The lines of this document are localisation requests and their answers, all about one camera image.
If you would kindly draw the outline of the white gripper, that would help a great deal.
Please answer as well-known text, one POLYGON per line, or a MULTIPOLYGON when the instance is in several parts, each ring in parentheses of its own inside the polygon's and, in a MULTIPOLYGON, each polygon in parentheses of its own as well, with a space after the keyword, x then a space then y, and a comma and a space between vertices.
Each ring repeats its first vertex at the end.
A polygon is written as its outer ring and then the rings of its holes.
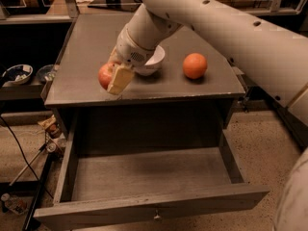
POLYGON ((135 76, 132 66, 144 66, 153 54, 154 49, 144 49, 135 43, 129 35, 128 27, 125 26, 118 35, 115 48, 108 60, 109 63, 115 64, 112 67, 112 78, 107 92, 113 95, 121 94, 135 76))

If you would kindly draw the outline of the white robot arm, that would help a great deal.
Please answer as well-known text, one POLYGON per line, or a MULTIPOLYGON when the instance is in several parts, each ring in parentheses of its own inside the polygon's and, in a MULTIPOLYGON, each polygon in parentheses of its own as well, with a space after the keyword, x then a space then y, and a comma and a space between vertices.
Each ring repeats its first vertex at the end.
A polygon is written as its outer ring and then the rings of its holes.
POLYGON ((119 65, 107 92, 121 93, 157 45, 182 26, 308 125, 308 38, 216 0, 141 0, 111 53, 110 60, 119 65))

